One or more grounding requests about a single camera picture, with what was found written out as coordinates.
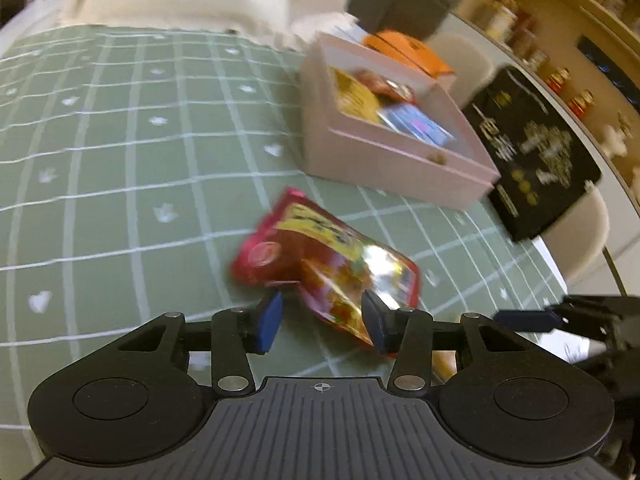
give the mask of white figurine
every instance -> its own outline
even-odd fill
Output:
[[[618,121],[620,122],[618,129],[607,124],[602,131],[604,142],[600,143],[600,147],[608,158],[626,156],[625,141],[633,137],[631,133],[631,123],[627,116],[622,112],[618,112]]]
[[[634,168],[634,180],[631,183],[631,191],[640,203],[640,166]]]

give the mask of figurine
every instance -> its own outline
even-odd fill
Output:
[[[608,158],[626,156],[625,141],[633,137],[629,118],[622,112],[618,112],[618,121],[620,126],[617,130],[610,124],[603,128],[604,142],[600,143],[600,147]]]
[[[640,203],[640,166],[634,167],[633,172],[634,180],[631,183],[631,191]]]
[[[593,94],[588,90],[585,90],[580,95],[571,99],[569,102],[569,110],[571,110],[578,119],[582,120],[584,114],[592,105]]]
[[[548,79],[545,81],[545,83],[556,94],[560,95],[560,92],[562,91],[562,87],[564,86],[564,83],[569,81],[569,79],[571,79],[569,75],[569,69],[560,68],[555,72],[553,72],[552,75],[550,75]]]

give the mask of table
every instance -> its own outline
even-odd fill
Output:
[[[0,477],[39,459],[26,403],[59,368],[147,320],[254,304],[227,275],[285,186],[420,267],[420,308],[541,308],[563,294],[488,202],[466,212],[304,175],[302,56],[235,36],[101,27],[20,40],[0,61]],[[380,375],[389,360],[288,304],[269,375]],[[206,354],[190,373],[207,383]]]

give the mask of gray ribbed plate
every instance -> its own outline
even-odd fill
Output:
[[[591,459],[553,468],[494,462],[457,443],[428,404],[378,380],[270,378],[222,400],[180,449],[96,468],[53,458],[31,480],[614,480]]]

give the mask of white chair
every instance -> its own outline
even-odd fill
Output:
[[[593,189],[542,234],[566,282],[578,278],[602,254],[609,237],[609,213]]]
[[[494,64],[464,36],[439,32],[425,43],[455,71],[457,79],[449,95],[459,108],[494,76]]]

